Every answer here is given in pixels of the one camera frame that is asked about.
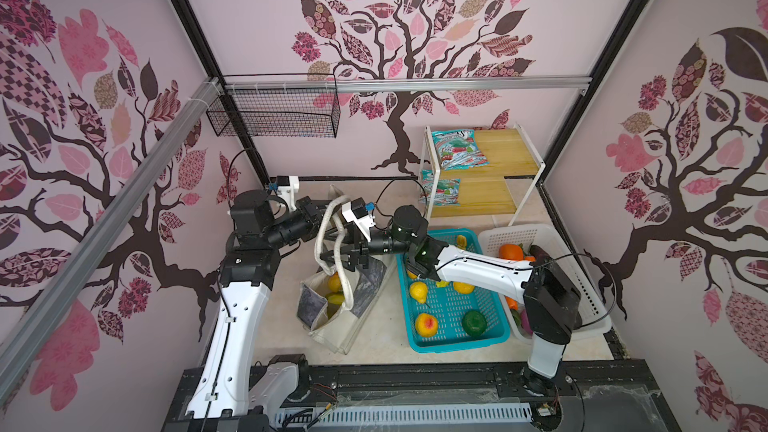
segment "floor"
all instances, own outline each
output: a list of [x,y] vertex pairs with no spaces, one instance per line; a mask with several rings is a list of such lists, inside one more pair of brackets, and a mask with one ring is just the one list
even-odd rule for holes
[[[525,180],[508,181],[512,196],[519,200],[528,184]],[[342,181],[335,185],[350,197],[363,197],[373,202],[379,196],[385,181]],[[299,197],[327,198],[331,182],[302,182]],[[416,203],[418,186],[411,181],[394,181],[379,200],[379,208],[391,214],[402,205]],[[466,227],[480,233],[496,226],[506,226],[512,216],[471,216],[456,218],[434,218],[430,228]],[[377,219],[380,226],[386,224],[386,217]],[[516,224],[551,224],[544,204],[537,193],[532,194],[522,208]],[[490,362],[528,360],[530,346],[514,337],[502,344],[486,348],[446,352],[442,354],[420,354],[410,348],[406,335],[405,318],[402,310],[400,284],[395,274],[390,274],[382,286],[379,300],[373,309],[351,350],[347,355],[335,354],[325,346],[313,341],[296,318],[300,283],[314,274],[317,264],[312,256],[314,241],[303,244],[291,256],[284,258],[275,277],[274,290],[264,311],[259,330],[256,333],[254,361],[264,364],[276,354],[305,354],[311,364],[393,364],[428,362]],[[571,342],[565,349],[564,360],[612,360],[608,344],[603,336]]]

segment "wall-mounted basket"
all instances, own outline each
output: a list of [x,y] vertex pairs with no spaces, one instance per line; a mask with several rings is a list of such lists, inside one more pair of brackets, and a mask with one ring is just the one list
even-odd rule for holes
[[[305,73],[254,75],[306,77]],[[308,81],[275,80],[227,86],[225,95],[210,105],[208,120],[217,136],[237,135],[239,120],[249,136],[335,138],[341,116],[336,78],[331,74],[309,77]]]

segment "wall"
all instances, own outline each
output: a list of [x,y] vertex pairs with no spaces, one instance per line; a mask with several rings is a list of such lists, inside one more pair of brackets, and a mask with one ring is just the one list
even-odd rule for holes
[[[2,340],[204,73],[168,0],[0,0],[0,57]],[[207,120],[188,135],[4,404],[4,430],[161,427],[213,323],[237,149]],[[245,168],[235,187],[253,185]]]
[[[405,5],[399,8],[399,0],[316,1],[190,0],[224,73],[305,72],[309,68],[334,72],[340,80],[494,76],[497,72],[588,75],[628,2],[424,0],[422,13],[419,0],[402,0]],[[486,20],[489,7],[496,12]],[[315,20],[332,21],[324,36]],[[490,71],[508,61],[514,62]],[[521,123],[543,155],[575,93],[497,90],[431,96],[402,92],[390,99],[387,93],[346,95],[340,98],[337,138],[258,137],[254,141],[271,174],[391,176],[418,168],[424,125],[487,127],[502,116],[510,125]],[[318,103],[320,107],[308,105],[306,110],[330,110],[326,101]],[[339,160],[351,151],[355,160]]]
[[768,427],[767,17],[653,2],[547,182],[683,430]]

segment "white plastic basket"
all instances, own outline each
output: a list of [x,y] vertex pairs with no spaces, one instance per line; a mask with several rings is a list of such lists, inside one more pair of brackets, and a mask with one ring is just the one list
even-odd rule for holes
[[[498,248],[504,244],[522,244],[525,250],[528,250],[532,244],[535,244],[545,250],[547,254],[550,254],[552,258],[571,253],[558,232],[554,230],[554,227],[546,224],[525,224],[523,226],[494,228],[480,232],[478,239],[482,253],[491,257],[498,257]],[[605,315],[605,305],[603,305],[600,296],[594,290],[592,283],[584,275],[576,259],[573,256],[562,258],[558,261],[558,265],[560,265],[560,268],[563,269],[563,272],[566,273],[571,281],[581,289],[581,302],[578,306],[581,321],[586,324]],[[505,304],[504,297],[501,297],[501,299],[502,303]],[[504,310],[507,313],[507,320],[509,320],[514,336],[527,344],[532,344],[531,336],[516,325],[509,308],[504,307]],[[604,334],[610,330],[610,326],[610,317],[606,316],[595,324],[573,332],[571,340],[577,341],[582,338]]]

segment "aluminum rail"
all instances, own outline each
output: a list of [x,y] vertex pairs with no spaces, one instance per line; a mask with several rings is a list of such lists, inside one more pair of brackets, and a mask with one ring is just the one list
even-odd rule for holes
[[[587,89],[587,76],[466,77],[460,79],[338,80],[340,93],[417,92],[420,90]],[[287,90],[332,87],[331,81],[257,81],[248,76],[227,76],[228,90]]]
[[218,80],[208,78],[173,120],[91,231],[72,251],[62,270],[46,284],[38,300],[0,348],[0,403],[45,345],[69,312],[72,303],[91,278],[101,259],[125,230],[128,220],[156,183],[189,130],[219,95]]

